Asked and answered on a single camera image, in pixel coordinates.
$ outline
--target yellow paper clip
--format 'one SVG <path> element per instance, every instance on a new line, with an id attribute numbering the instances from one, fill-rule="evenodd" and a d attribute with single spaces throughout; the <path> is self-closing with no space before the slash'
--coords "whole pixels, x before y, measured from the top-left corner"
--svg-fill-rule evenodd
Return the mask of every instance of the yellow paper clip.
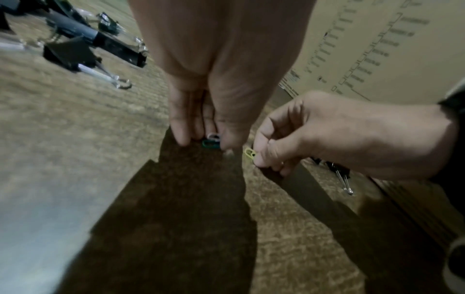
<path id="1" fill-rule="evenodd" d="M 253 149 L 247 147 L 245 150 L 244 150 L 244 154 L 253 160 L 253 158 L 255 157 L 255 155 L 257 154 Z"/>

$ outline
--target wood grain surface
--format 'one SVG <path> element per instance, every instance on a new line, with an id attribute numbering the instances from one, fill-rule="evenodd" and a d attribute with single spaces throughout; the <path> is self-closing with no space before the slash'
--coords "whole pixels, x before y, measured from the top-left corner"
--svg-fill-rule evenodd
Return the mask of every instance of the wood grain surface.
<path id="1" fill-rule="evenodd" d="M 72 3 L 139 33 L 125 1 Z M 153 61 L 95 53 L 134 87 L 0 52 L 0 293 L 448 293 L 442 251 L 368 179 L 349 197 L 323 166 L 281 179 L 241 150 L 180 148 Z"/>

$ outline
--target cardboard box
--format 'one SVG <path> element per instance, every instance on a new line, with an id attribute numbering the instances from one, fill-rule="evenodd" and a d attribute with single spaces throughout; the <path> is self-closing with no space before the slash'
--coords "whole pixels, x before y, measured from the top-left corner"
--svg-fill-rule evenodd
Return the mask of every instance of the cardboard box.
<path id="1" fill-rule="evenodd" d="M 318 0 L 280 86 L 292 97 L 323 90 L 374 102 L 436 103 L 465 77 L 463 15 L 461 0 Z M 378 184 L 444 248 L 465 234 L 441 189 Z"/>

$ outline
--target green paper clip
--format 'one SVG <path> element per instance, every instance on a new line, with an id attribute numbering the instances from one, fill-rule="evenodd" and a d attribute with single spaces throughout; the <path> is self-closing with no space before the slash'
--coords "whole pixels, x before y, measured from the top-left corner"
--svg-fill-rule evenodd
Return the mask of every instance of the green paper clip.
<path id="1" fill-rule="evenodd" d="M 255 157 L 255 155 L 257 154 L 253 149 L 247 147 L 245 150 L 244 150 L 244 154 L 253 160 L 253 158 Z"/>
<path id="2" fill-rule="evenodd" d="M 202 146 L 208 149 L 219 149 L 219 142 L 215 140 L 205 139 L 202 140 Z"/>

